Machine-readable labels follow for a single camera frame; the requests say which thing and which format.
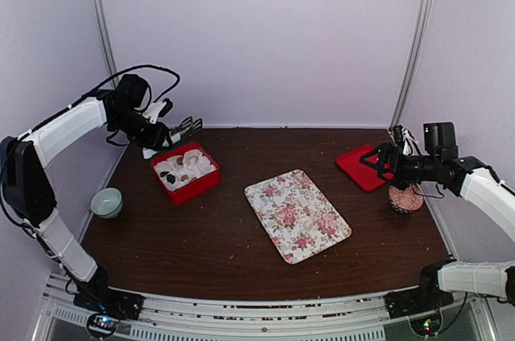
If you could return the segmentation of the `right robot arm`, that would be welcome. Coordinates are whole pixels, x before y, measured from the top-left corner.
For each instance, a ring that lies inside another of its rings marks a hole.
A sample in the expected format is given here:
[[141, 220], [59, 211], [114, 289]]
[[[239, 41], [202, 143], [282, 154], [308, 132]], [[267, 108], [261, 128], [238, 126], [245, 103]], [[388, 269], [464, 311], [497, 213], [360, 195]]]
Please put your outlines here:
[[[450, 121], [423, 126], [423, 150], [408, 153], [408, 135], [396, 125], [393, 140], [373, 147], [359, 161], [400, 191], [432, 183], [480, 213], [483, 222], [505, 238], [514, 238], [514, 190], [488, 164], [462, 156]], [[463, 292], [514, 303], [514, 259], [504, 261], [453, 260], [425, 267], [413, 304], [429, 310], [444, 294]]]

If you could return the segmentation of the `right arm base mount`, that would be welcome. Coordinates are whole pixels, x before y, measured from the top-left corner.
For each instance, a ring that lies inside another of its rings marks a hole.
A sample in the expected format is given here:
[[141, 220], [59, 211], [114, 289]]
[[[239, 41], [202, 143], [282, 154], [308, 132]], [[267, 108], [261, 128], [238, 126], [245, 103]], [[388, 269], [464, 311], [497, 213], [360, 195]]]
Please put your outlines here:
[[443, 330], [442, 309], [454, 302], [452, 293], [427, 293], [420, 287], [392, 291], [384, 297], [391, 319], [407, 318], [410, 329], [424, 338], [436, 336]]

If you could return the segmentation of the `red box lid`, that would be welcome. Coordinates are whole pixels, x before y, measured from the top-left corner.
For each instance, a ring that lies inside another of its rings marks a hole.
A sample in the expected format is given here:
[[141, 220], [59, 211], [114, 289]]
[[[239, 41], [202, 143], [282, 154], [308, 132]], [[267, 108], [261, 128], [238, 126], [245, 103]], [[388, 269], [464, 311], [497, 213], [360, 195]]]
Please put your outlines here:
[[360, 162], [360, 158], [373, 150], [371, 145], [359, 146], [356, 149], [338, 156], [336, 165], [362, 190], [373, 192], [386, 184], [377, 176], [377, 172]]

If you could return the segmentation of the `white rectangular chocolate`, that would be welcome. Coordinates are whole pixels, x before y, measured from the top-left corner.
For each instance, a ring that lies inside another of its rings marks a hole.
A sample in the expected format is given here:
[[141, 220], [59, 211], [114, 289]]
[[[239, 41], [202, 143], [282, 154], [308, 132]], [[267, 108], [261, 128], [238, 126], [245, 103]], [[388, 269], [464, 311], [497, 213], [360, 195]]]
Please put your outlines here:
[[310, 205], [310, 201], [304, 196], [299, 196], [298, 202], [299, 202], [299, 206], [302, 208], [308, 207]]

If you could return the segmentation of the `black white kitchen tongs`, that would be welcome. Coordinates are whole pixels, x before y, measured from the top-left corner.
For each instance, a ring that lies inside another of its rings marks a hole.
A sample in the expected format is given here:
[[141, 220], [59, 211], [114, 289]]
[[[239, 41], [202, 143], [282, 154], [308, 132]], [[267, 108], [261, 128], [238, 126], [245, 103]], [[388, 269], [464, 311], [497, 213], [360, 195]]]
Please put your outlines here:
[[201, 117], [194, 119], [192, 116], [184, 118], [181, 123], [172, 128], [166, 135], [161, 147], [158, 149], [143, 148], [142, 156], [145, 160], [153, 158], [157, 153], [171, 149], [176, 143], [184, 140], [203, 128]]

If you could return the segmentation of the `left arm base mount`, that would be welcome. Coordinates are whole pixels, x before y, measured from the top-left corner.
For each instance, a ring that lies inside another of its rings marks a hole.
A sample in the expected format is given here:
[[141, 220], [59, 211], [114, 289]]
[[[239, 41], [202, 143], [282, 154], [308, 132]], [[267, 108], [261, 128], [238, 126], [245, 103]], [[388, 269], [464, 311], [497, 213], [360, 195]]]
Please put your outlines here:
[[114, 335], [123, 321], [138, 320], [143, 303], [144, 297], [141, 294], [111, 289], [108, 290], [107, 298], [100, 300], [79, 288], [73, 299], [75, 306], [91, 311], [85, 327], [96, 339]]

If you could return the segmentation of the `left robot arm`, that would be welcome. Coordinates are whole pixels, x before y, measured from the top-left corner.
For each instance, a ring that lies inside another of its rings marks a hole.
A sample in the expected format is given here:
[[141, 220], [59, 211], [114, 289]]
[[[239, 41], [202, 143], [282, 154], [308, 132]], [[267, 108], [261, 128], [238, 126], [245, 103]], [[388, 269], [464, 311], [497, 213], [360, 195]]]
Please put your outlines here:
[[123, 133], [128, 142], [143, 149], [159, 152], [173, 145], [174, 130], [162, 119], [173, 107], [167, 95], [178, 86], [180, 76], [170, 68], [149, 68], [174, 79], [157, 97], [137, 75], [136, 65], [115, 72], [28, 131], [1, 142], [2, 209], [15, 213], [12, 223], [39, 242], [99, 312], [115, 306], [115, 293], [109, 289], [107, 272], [64, 222], [50, 168], [69, 147], [102, 127], [112, 136]]

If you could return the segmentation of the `red chocolate box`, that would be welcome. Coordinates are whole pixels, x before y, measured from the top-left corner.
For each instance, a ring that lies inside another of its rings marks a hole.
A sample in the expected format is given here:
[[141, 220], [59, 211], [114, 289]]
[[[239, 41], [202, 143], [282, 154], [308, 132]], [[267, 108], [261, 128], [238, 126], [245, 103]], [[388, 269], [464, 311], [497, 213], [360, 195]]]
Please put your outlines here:
[[[186, 164], [184, 157], [188, 156], [196, 157], [196, 163]], [[182, 166], [175, 164], [177, 158], [183, 159]], [[170, 152], [152, 158], [150, 167], [168, 199], [175, 206], [213, 189], [221, 182], [220, 166], [198, 142], [186, 143]], [[160, 177], [159, 174], [163, 171], [174, 175], [176, 183], [169, 184], [166, 177]], [[189, 175], [189, 179], [182, 181], [182, 175]]]

